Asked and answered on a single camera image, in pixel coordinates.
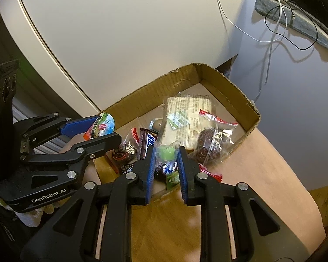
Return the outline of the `white gloved hand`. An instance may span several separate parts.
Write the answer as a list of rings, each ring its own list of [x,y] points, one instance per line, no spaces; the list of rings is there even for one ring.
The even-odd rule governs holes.
[[[59,207],[57,203],[52,203],[47,206],[31,210],[25,213],[19,213],[14,211],[8,204],[3,202],[0,199],[0,206],[5,208],[6,210],[12,211],[15,215],[22,221],[22,223],[28,227],[38,227],[41,223],[43,214],[53,214],[55,209]]]

